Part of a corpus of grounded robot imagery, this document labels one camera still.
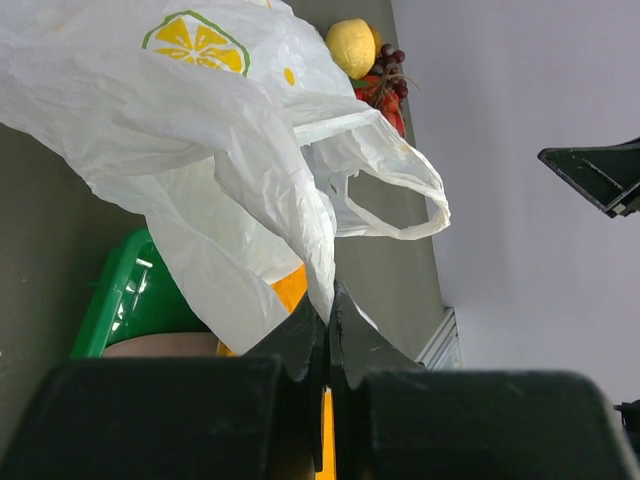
white plastic bag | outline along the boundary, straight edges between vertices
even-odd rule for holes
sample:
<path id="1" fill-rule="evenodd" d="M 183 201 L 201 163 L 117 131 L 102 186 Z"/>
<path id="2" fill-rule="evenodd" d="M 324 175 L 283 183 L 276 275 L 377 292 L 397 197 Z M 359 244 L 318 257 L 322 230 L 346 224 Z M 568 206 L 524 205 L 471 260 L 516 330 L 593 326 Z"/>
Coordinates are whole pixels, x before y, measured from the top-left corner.
<path id="1" fill-rule="evenodd" d="M 418 238 L 448 225 L 431 165 L 354 98 L 322 39 L 278 0 L 8 8 L 0 121 L 62 155 L 96 195 L 144 214 L 194 312 L 238 353 L 285 318 L 265 282 L 301 261 L 328 320 L 331 203 L 341 235 Z M 341 186 L 360 169 L 441 211 L 406 231 L 382 224 Z"/>

black plastic part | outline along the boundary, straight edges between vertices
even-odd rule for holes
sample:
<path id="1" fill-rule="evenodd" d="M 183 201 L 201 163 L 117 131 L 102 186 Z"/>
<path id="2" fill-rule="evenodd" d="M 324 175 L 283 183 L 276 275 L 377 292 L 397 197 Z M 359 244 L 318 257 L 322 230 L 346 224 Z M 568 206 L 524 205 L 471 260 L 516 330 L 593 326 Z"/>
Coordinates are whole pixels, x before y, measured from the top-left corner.
<path id="1" fill-rule="evenodd" d="M 312 479 L 325 330 L 305 297 L 242 357 L 71 362 L 41 385 L 0 478 Z"/>
<path id="2" fill-rule="evenodd" d="M 322 462 L 327 380 L 339 480 L 640 478 L 589 381 L 427 371 L 371 327 L 340 284 L 328 341 L 305 297 L 242 357 L 95 359 L 57 370 L 27 409 L 0 478 L 310 480 Z"/>
<path id="3" fill-rule="evenodd" d="M 340 480 L 366 478 L 363 475 L 372 463 L 371 451 L 367 448 L 371 425 L 362 382 L 372 371 L 425 370 L 405 357 L 360 315 L 341 283 L 336 284 L 328 343 L 336 472 Z"/>
<path id="4" fill-rule="evenodd" d="M 640 210 L 640 139 L 610 147 L 547 148 L 538 158 L 610 217 Z"/>
<path id="5" fill-rule="evenodd" d="M 338 480 L 638 478 L 593 384 L 563 373 L 434 373 L 341 285 L 329 323 Z"/>

yellow lemon graphic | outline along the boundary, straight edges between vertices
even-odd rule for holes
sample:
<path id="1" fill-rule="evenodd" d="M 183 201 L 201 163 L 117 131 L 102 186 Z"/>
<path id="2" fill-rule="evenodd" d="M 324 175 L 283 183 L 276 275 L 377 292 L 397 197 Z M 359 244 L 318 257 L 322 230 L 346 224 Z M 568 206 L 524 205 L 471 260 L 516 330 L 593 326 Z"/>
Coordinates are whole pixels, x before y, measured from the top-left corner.
<path id="1" fill-rule="evenodd" d="M 165 18 L 145 35 L 142 48 L 175 60 L 244 76 L 249 71 L 247 49 L 218 25 L 191 10 Z"/>
<path id="2" fill-rule="evenodd" d="M 293 72 L 291 71 L 290 68 L 285 68 L 284 69 L 284 78 L 287 81 L 287 83 L 289 85 L 291 85 L 292 87 L 295 85 L 296 77 L 293 75 Z"/>

orange object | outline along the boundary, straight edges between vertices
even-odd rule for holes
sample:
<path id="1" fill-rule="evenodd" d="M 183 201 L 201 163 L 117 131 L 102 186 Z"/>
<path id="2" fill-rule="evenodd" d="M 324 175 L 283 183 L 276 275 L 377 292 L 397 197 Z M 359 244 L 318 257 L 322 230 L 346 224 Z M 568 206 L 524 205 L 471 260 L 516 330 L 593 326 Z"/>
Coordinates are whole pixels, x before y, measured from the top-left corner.
<path id="1" fill-rule="evenodd" d="M 336 451 L 333 440 L 333 398 L 326 392 L 323 399 L 324 415 L 322 416 L 322 471 L 316 473 L 316 480 L 335 480 Z"/>
<path id="2" fill-rule="evenodd" d="M 304 265 L 291 275 L 271 285 L 271 288 L 278 294 L 287 311 L 293 312 L 307 291 L 307 274 Z"/>

green plastic crate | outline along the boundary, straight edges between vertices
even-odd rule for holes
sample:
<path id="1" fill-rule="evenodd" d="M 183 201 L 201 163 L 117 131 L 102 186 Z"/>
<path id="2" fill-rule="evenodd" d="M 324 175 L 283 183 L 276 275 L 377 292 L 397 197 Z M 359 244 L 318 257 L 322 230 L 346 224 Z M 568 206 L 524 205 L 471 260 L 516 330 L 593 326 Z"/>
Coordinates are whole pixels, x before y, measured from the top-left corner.
<path id="1" fill-rule="evenodd" d="M 71 358 L 101 357 L 108 346 L 143 335 L 206 331 L 149 231 L 137 230 L 109 254 Z"/>

